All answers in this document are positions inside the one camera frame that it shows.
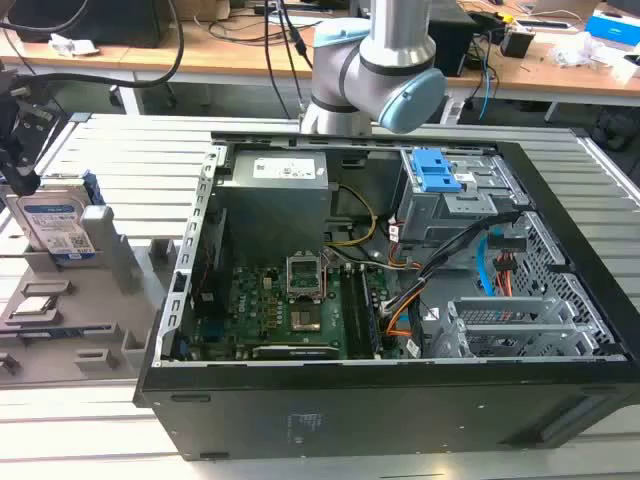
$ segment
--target black cable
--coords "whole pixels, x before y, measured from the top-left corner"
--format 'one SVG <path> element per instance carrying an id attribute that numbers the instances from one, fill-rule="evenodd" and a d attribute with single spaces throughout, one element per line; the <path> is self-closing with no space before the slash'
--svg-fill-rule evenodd
<path id="1" fill-rule="evenodd" d="M 302 36 L 300 36 L 300 31 L 289 18 L 287 4 L 284 1 L 280 2 L 280 4 L 282 5 L 284 18 L 287 20 L 287 25 L 289 25 L 289 32 L 291 33 L 291 39 L 293 40 L 293 45 L 296 48 L 296 52 L 298 52 L 298 55 L 304 58 L 305 62 L 307 62 L 307 65 L 309 65 L 309 68 L 313 69 L 313 63 L 311 63 L 311 60 L 309 60 L 309 56 L 307 55 L 307 45 L 304 43 Z"/>
<path id="2" fill-rule="evenodd" d="M 19 86 L 30 85 L 33 83 L 44 83 L 54 81 L 76 81 L 87 83 L 98 83 L 102 85 L 115 85 L 123 88 L 151 88 L 157 85 L 166 83 L 173 75 L 178 71 L 180 62 L 182 62 L 182 55 L 184 54 L 184 32 L 182 30 L 182 23 L 180 23 L 180 17 L 174 0 L 167 0 L 169 2 L 169 9 L 171 10 L 171 16 L 176 24 L 178 30 L 178 52 L 176 53 L 176 59 L 173 62 L 173 66 L 162 76 L 153 80 L 118 80 L 115 78 L 100 77 L 97 75 L 82 75 L 77 73 L 46 73 L 36 75 L 33 77 L 23 77 L 17 81 Z"/>
<path id="3" fill-rule="evenodd" d="M 56 25 L 55 27 L 27 27 L 26 25 L 15 25 L 13 23 L 0 22 L 0 28 L 6 28 L 7 30 L 13 30 L 14 32 L 20 33 L 59 33 L 77 23 L 86 13 L 88 6 L 89 0 L 84 0 L 80 9 L 73 15 L 73 17 L 60 25 Z"/>
<path id="4" fill-rule="evenodd" d="M 4 38 L 7 39 L 7 43 L 9 44 L 9 46 L 11 47 L 11 49 L 15 52 L 16 55 L 18 55 L 18 58 L 20 58 L 20 61 L 22 61 L 22 63 L 24 64 L 24 66 L 31 72 L 31 75 L 37 75 L 36 71 L 33 69 L 33 67 L 29 64 L 29 62 L 27 62 L 27 59 L 24 58 L 22 56 L 22 54 L 20 53 L 20 51 L 18 50 L 18 48 L 15 46 L 15 44 L 13 43 L 13 40 L 11 40 L 11 37 L 9 37 L 9 32 L 7 31 L 6 28 L 2 29 L 2 33 L 4 34 Z M 58 102 L 58 99 L 56 99 L 56 96 L 53 94 L 53 92 L 49 89 L 48 86 L 44 86 L 44 90 L 45 92 L 47 92 L 47 95 L 49 95 L 49 97 L 51 98 L 51 100 L 53 100 L 53 103 L 55 103 L 58 107 L 58 109 L 60 110 L 60 112 L 66 117 L 69 118 L 69 114 L 67 113 L 67 111 L 62 108 L 62 105 L 60 105 L 60 103 Z"/>
<path id="5" fill-rule="evenodd" d="M 282 10 L 278 9 L 278 18 L 280 18 L 280 30 L 282 30 L 282 36 L 287 38 L 287 31 L 284 28 L 284 19 L 282 18 Z M 289 48 L 289 42 L 284 42 L 284 45 L 287 49 L 287 57 L 289 57 L 289 66 L 291 67 L 291 73 L 293 74 L 293 81 L 296 84 L 296 91 L 298 92 L 298 101 L 300 102 L 300 107 L 302 108 L 304 103 L 302 100 L 302 92 L 300 92 L 300 84 L 298 83 L 298 74 L 296 73 L 296 68 L 293 65 L 293 57 L 291 56 L 291 48 Z"/>
<path id="6" fill-rule="evenodd" d="M 287 106 L 284 104 L 284 100 L 282 99 L 282 95 L 280 95 L 280 90 L 278 90 L 278 86 L 276 85 L 276 80 L 273 78 L 273 68 L 271 68 L 271 55 L 269 53 L 269 1 L 264 0 L 264 57 L 267 61 L 267 68 L 269 69 L 269 79 L 271 80 L 271 85 L 273 86 L 274 92 L 276 92 L 276 96 L 280 101 L 280 105 L 282 106 L 282 110 L 284 110 L 284 114 L 287 119 L 291 119 L 291 115 L 289 115 L 289 110 L 287 110 Z"/>
<path id="7" fill-rule="evenodd" d="M 478 55 L 478 51 L 481 51 L 483 53 L 483 55 L 484 55 L 484 50 L 482 50 L 482 48 L 476 43 L 475 38 L 471 39 L 471 41 L 473 42 L 473 46 L 476 49 L 475 55 L 477 57 L 477 58 L 472 59 L 472 60 L 476 60 L 477 59 L 482 64 L 482 58 L 480 58 L 480 56 Z M 475 98 L 476 94 L 478 93 L 480 88 L 482 88 L 482 85 L 484 84 L 484 77 L 485 77 L 485 75 L 484 75 L 484 66 L 482 67 L 482 70 L 483 70 L 483 72 L 480 74 L 480 81 L 478 82 L 478 85 L 476 85 L 476 88 L 473 91 L 473 93 L 467 98 L 467 102 L 470 101 L 470 100 L 473 100 Z"/>
<path id="8" fill-rule="evenodd" d="M 466 248 L 468 244 L 482 231 L 488 228 L 491 228 L 494 225 L 500 225 L 503 223 L 513 223 L 518 218 L 520 218 L 522 212 L 520 211 L 512 211 L 506 213 L 499 213 L 497 215 L 492 215 L 490 217 L 485 217 L 477 222 L 472 223 L 467 228 L 457 233 L 445 243 L 443 243 L 435 252 L 431 254 L 424 267 L 418 274 L 416 282 L 409 287 L 405 293 L 393 299 L 387 308 L 391 308 L 394 305 L 400 304 L 402 305 L 411 295 L 413 295 L 418 290 L 424 288 L 427 283 L 427 280 L 435 273 L 435 271 L 442 265 L 444 265 L 447 260 L 452 255 L 455 255 L 463 248 Z"/>

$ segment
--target desk leg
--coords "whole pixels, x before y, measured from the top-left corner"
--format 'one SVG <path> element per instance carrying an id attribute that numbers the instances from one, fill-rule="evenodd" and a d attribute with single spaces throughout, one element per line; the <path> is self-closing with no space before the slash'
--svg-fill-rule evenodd
<path id="1" fill-rule="evenodd" d="M 142 92 L 136 88 L 120 87 L 120 97 L 127 115 L 143 115 Z"/>
<path id="2" fill-rule="evenodd" d="M 554 114 L 554 112 L 556 111 L 556 108 L 558 108 L 558 102 L 553 102 L 550 106 L 549 109 L 547 110 L 547 113 L 544 114 L 544 121 L 549 123 L 551 122 L 551 116 Z"/>
<path id="3" fill-rule="evenodd" d="M 442 117 L 440 117 L 440 125 L 457 125 L 460 115 L 462 115 L 464 103 L 465 98 L 447 97 L 447 103 L 445 103 Z"/>

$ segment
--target wooden desk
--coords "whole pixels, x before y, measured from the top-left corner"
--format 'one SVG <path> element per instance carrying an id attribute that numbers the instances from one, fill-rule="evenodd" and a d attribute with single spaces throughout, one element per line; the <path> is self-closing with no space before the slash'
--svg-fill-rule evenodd
<path id="1" fill-rule="evenodd" d="M 516 13 L 509 6 L 496 8 L 488 3 L 475 0 L 460 0 L 467 10 L 502 10 Z M 257 18 L 238 17 L 227 23 L 230 28 L 238 28 L 259 22 Z M 254 25 L 241 31 L 229 31 L 227 35 L 238 38 L 257 37 L 263 34 L 263 25 Z M 216 32 L 222 34 L 221 28 Z M 273 25 L 271 32 L 279 31 Z M 200 84 L 269 85 L 264 50 L 261 47 L 233 44 L 212 38 L 193 23 L 184 25 L 185 54 L 173 81 Z M 313 41 L 313 29 L 302 35 L 308 45 Z M 496 98 L 514 100 L 540 100 L 566 103 L 591 103 L 601 105 L 640 106 L 640 79 L 627 83 L 620 82 L 610 73 L 610 68 L 596 64 L 595 67 L 561 68 L 548 56 L 553 48 L 548 35 L 540 35 L 532 42 L 524 59 L 503 57 L 497 47 L 492 48 L 490 64 L 500 77 L 500 88 Z M 64 58 L 50 51 L 45 44 L 25 44 L 25 57 L 36 71 L 77 71 L 106 75 L 111 78 L 151 79 L 166 71 L 175 58 L 177 35 L 172 30 L 158 49 L 127 47 L 102 47 L 101 55 L 89 58 Z M 0 35 L 0 56 L 9 65 L 17 65 L 26 71 L 20 59 Z M 302 86 L 309 88 L 311 72 L 302 58 L 294 51 L 294 63 Z M 271 48 L 274 75 L 280 77 L 279 84 L 292 85 L 291 72 L 286 50 L 283 45 Z M 475 89 L 480 79 L 479 72 L 466 71 L 462 77 L 450 78 L 448 97 L 442 123 L 456 123 L 464 100 Z M 142 113 L 142 104 L 137 92 L 121 89 L 127 113 Z"/>

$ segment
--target barcode label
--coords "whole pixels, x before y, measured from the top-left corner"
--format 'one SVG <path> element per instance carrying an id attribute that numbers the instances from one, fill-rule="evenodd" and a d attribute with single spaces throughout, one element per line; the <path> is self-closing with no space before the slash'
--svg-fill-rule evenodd
<path id="1" fill-rule="evenodd" d="M 412 338 L 407 341 L 407 352 L 409 352 L 413 358 L 420 356 L 420 347 L 416 345 L 416 342 L 414 342 Z"/>
<path id="2" fill-rule="evenodd" d="M 24 214 L 52 255 L 72 260 L 95 255 L 95 249 L 80 225 L 82 210 L 76 210 L 71 204 L 27 205 Z"/>
<path id="3" fill-rule="evenodd" d="M 49 248 L 69 248 L 64 237 L 51 237 L 47 243 Z"/>
<path id="4" fill-rule="evenodd" d="M 80 235 L 69 235 L 69 240 L 71 240 L 73 248 L 81 249 L 89 247 L 89 239 L 84 233 Z"/>

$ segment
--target power cable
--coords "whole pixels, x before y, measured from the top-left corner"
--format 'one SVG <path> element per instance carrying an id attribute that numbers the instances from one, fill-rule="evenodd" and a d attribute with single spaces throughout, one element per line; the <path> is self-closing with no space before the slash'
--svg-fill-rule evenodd
<path id="1" fill-rule="evenodd" d="M 273 86 L 273 90 L 276 92 L 276 96 L 280 101 L 280 105 L 282 106 L 282 110 L 284 111 L 287 119 L 291 119 L 291 115 L 289 115 L 289 111 L 287 110 L 287 106 L 284 104 L 284 100 L 282 99 L 282 95 L 280 95 L 280 90 L 278 90 L 278 86 L 276 85 L 276 80 L 273 77 L 273 68 L 271 67 L 271 54 L 269 53 L 269 1 L 264 0 L 264 57 L 267 61 L 267 68 L 269 70 L 269 79 L 271 80 L 271 85 Z"/>
<path id="2" fill-rule="evenodd" d="M 280 1 L 279 6 L 284 6 L 284 2 Z M 304 108 L 304 101 L 302 100 L 302 92 L 300 92 L 300 83 L 298 82 L 298 74 L 296 73 L 296 68 L 293 65 L 293 57 L 291 56 L 291 48 L 289 47 L 289 42 L 287 39 L 287 31 L 284 28 L 284 19 L 282 18 L 282 10 L 278 8 L 278 18 L 280 19 L 280 29 L 282 30 L 282 36 L 285 39 L 284 45 L 287 49 L 287 57 L 289 58 L 289 66 L 291 67 L 291 74 L 293 75 L 293 81 L 296 84 L 296 91 L 298 92 L 298 102 L 300 103 L 300 109 Z"/>

